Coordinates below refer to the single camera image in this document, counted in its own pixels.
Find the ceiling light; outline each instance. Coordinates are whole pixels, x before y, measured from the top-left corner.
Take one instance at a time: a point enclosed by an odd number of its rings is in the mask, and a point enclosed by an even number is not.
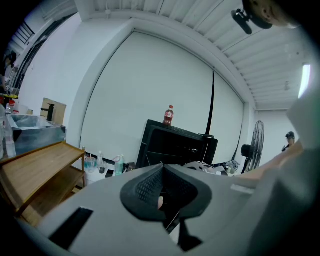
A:
[[[310,79],[310,71],[311,71],[311,65],[304,65],[303,66],[302,80],[301,80],[301,86],[300,86],[300,91],[299,91],[299,96],[298,96],[299,99],[305,93],[306,89],[308,88],[309,79]]]

